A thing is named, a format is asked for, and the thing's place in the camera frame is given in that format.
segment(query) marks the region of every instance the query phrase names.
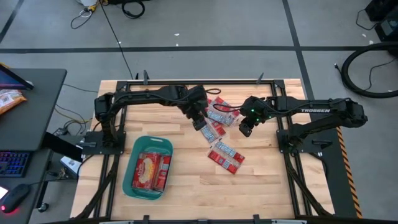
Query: wooden tabletop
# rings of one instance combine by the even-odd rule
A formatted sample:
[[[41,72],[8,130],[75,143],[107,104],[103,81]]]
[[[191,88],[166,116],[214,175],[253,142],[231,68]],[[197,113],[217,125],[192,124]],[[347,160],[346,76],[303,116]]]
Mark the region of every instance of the wooden tabletop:
[[[287,95],[305,99],[299,79],[284,81]],[[116,82],[102,81],[99,95],[114,92]],[[134,86],[131,90],[159,87]],[[220,88],[219,96],[233,106],[241,105],[251,95],[272,95],[270,85],[205,85],[205,88]],[[310,121],[307,114],[296,114],[292,119],[294,123]],[[260,218],[294,217],[284,158],[279,153],[275,135],[275,118],[255,127],[250,138],[244,137],[237,125],[225,127],[227,134],[223,142],[246,157],[236,175],[207,158],[209,143],[176,107],[128,106],[125,130],[126,147],[119,163],[112,220],[142,220],[144,215],[150,215],[151,220],[252,219],[254,214],[259,214]],[[143,135],[166,138],[174,147],[167,189],[155,201],[128,197],[122,190],[134,141]],[[301,159],[309,190],[326,210],[333,213],[321,161],[308,154],[302,154]],[[78,215],[96,192],[102,161],[103,156],[93,156],[81,168],[71,217]],[[300,210],[304,214],[301,193],[297,186],[296,189]],[[106,192],[101,215],[104,215],[107,198]]]

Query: concrete floor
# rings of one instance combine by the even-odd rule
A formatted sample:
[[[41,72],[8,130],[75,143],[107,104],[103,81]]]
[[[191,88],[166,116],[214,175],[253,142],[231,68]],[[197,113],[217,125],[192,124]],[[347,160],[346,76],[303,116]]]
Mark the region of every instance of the concrete floor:
[[[72,30],[70,20],[81,6],[74,0],[23,1],[17,16],[0,39],[0,62],[16,68],[65,68],[65,83],[97,90],[100,80],[128,79],[120,53],[72,53],[79,48],[117,47],[101,9],[82,28]],[[123,47],[184,46],[364,46],[377,43],[376,33],[355,25],[356,13],[370,0],[153,0],[146,13],[127,19],[115,6],[105,8]],[[2,2],[0,30],[18,0]],[[295,43],[285,13],[289,4],[298,42]],[[371,26],[366,14],[359,22]],[[12,49],[67,49],[71,53],[9,54]],[[359,129],[343,129],[359,202],[365,218],[398,220],[398,164],[395,159],[396,99],[374,100],[356,96],[341,84],[334,63],[342,64],[351,52],[305,51],[303,62],[315,98],[351,97],[365,107],[369,122]],[[156,78],[307,78],[302,77],[296,52],[291,50],[231,50],[127,52],[133,73],[146,69]],[[359,86],[367,86],[369,69],[388,62],[385,52],[363,55],[350,74]],[[374,71],[375,91],[396,90],[398,63]],[[96,94],[63,87],[58,104],[92,117]],[[54,113],[49,131],[67,119]],[[45,213],[34,211],[30,223],[66,220],[76,183],[50,183]]]

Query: teal bin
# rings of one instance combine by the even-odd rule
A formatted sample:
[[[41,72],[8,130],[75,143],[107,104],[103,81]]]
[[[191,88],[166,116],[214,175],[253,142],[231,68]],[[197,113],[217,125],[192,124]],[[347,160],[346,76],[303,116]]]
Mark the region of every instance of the teal bin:
[[[166,156],[173,156],[173,145],[169,140],[164,138],[159,138],[154,136],[141,136],[134,143],[134,146],[131,151],[129,164],[127,165],[127,170],[123,179],[123,192],[130,197],[155,200],[160,198],[163,192],[134,189],[131,187],[132,180],[134,178],[134,172],[136,170],[137,160],[139,154],[142,152],[159,152]]]

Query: rgb keyboard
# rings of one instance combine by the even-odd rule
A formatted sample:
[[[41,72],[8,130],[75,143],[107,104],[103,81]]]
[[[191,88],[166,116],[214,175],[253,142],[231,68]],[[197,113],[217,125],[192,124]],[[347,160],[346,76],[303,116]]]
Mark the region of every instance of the rgb keyboard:
[[[0,177],[23,177],[29,158],[29,152],[0,151]]]

